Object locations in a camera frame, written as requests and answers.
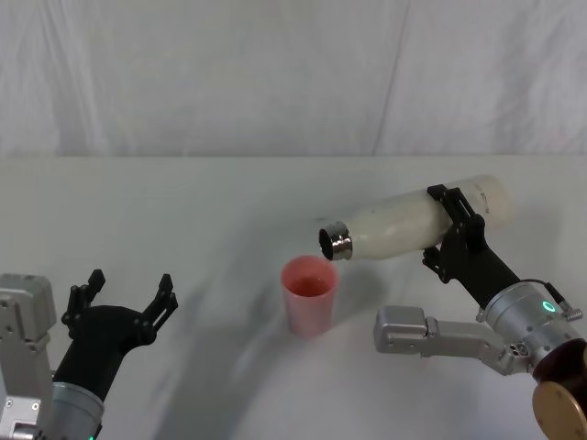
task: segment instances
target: white curtain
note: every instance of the white curtain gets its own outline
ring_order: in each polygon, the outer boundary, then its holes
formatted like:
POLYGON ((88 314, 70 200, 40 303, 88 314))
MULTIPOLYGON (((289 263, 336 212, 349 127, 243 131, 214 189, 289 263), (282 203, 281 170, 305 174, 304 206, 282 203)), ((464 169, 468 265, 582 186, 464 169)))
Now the white curtain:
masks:
POLYGON ((587 151, 584 0, 0 3, 0 157, 587 151))

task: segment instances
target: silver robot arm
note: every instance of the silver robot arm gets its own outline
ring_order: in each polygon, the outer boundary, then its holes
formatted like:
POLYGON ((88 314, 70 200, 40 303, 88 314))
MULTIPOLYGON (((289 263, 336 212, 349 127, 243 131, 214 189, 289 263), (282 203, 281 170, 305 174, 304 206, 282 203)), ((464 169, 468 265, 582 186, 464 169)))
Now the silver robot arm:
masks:
POLYGON ((52 413, 53 384, 47 357, 55 306, 47 279, 0 277, 0 369, 6 399, 0 439, 33 439, 52 413))
POLYGON ((53 375, 47 344, 56 318, 49 281, 0 276, 0 369, 6 387, 0 440, 95 440, 99 435, 104 400, 125 354, 152 344, 177 308, 168 274, 142 313, 92 307, 104 283, 97 269, 87 284, 72 287, 61 318, 72 344, 53 375))
MULTIPOLYGON (((403 216, 371 209, 370 222, 364 223, 354 242, 347 234, 352 231, 346 229, 342 235, 336 228, 319 234, 327 259, 349 259, 349 250, 360 245, 364 234, 369 235, 369 225, 380 226, 371 242, 378 249, 387 249, 377 258, 392 257, 397 255, 394 249, 404 249, 400 246, 403 237, 387 231, 397 230, 406 216, 444 231, 439 247, 421 242, 423 263, 443 283, 457 280, 465 288, 479 304, 477 323, 439 321, 426 317, 417 307, 386 306, 375 321, 376 349, 425 358, 477 358, 504 376, 530 373, 537 382, 532 397, 534 414, 544 434, 550 440, 587 440, 587 341, 570 325, 582 318, 582 311, 571 307, 550 283, 517 277, 487 245, 485 221, 460 188, 437 185, 426 192, 427 201, 448 215, 447 229, 439 226, 441 216, 436 211, 409 210, 406 205, 402 206, 403 216), (537 282, 548 294, 535 287, 537 282)), ((483 200, 487 198, 481 187, 478 194, 483 200)))
POLYGON ((501 292, 477 315, 480 323, 438 321, 417 307, 386 306, 373 331, 381 353, 477 358, 499 374, 532 373, 553 349, 581 336, 565 313, 528 282, 501 292))

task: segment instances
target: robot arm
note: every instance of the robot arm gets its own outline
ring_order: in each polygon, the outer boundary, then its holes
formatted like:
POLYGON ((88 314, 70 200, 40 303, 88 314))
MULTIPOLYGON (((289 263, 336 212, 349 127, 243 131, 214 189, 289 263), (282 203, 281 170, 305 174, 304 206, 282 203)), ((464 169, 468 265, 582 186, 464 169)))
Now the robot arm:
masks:
POLYGON ((144 312, 92 307, 105 284, 97 269, 84 286, 73 286, 61 321, 72 344, 51 379, 46 346, 55 323, 50 283, 42 277, 0 277, 0 368, 7 397, 0 440, 95 439, 102 428, 104 400, 124 356, 152 344, 177 300, 163 275, 144 312))
POLYGON ((551 440, 587 439, 587 343, 570 325, 582 312, 545 283, 520 280, 489 248, 483 218, 459 188, 430 187, 452 224, 423 263, 444 283, 458 280, 479 304, 479 324, 425 317, 415 307, 383 307, 374 328, 383 353, 477 358, 502 375, 531 373, 538 382, 534 413, 551 440))
POLYGON ((536 280, 520 280, 487 245, 485 220, 500 224, 508 211, 495 178, 450 186, 395 196, 326 226, 318 236, 324 256, 385 259, 424 249, 423 263, 442 282, 459 281, 479 304, 477 323, 438 321, 416 307, 386 306, 375 322, 376 349, 477 358, 502 375, 530 373, 538 383, 534 413, 547 437, 587 440, 587 342, 570 325, 582 318, 581 310, 549 283, 539 281, 552 299, 536 289, 536 280))
POLYGON ((0 277, 0 368, 6 399, 0 439, 34 438, 51 415, 52 382, 47 356, 55 306, 47 279, 0 277))

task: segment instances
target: white bottle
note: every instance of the white bottle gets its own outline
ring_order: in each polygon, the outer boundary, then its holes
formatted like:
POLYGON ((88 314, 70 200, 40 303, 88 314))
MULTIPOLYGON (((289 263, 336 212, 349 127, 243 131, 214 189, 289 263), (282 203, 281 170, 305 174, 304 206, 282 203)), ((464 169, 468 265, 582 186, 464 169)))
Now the white bottle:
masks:
MULTIPOLYGON (((508 220, 509 198, 493 176, 476 176, 445 186, 459 187, 487 227, 508 220)), ((388 259, 436 245, 450 224, 442 205, 426 190, 409 192, 363 208, 348 220, 321 229, 320 247, 327 259, 388 259)))

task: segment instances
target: black bracket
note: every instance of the black bracket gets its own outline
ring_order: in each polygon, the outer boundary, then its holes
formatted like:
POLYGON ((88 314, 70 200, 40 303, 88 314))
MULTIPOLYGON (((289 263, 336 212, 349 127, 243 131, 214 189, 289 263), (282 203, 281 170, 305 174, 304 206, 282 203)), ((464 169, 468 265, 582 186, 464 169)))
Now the black bracket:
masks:
POLYGON ((497 293, 519 278, 493 253, 485 240, 485 221, 476 214, 460 188, 431 186, 428 194, 442 204, 452 225, 440 248, 424 250, 422 262, 440 280, 459 281, 482 309, 497 293))
POLYGON ((104 284, 104 273, 96 269, 87 284, 72 286, 67 311, 61 318, 72 343, 53 377, 54 382, 83 387, 102 401, 124 356, 133 348, 152 344, 177 309, 169 274, 163 275, 155 299, 142 313, 112 305, 92 307, 104 284))

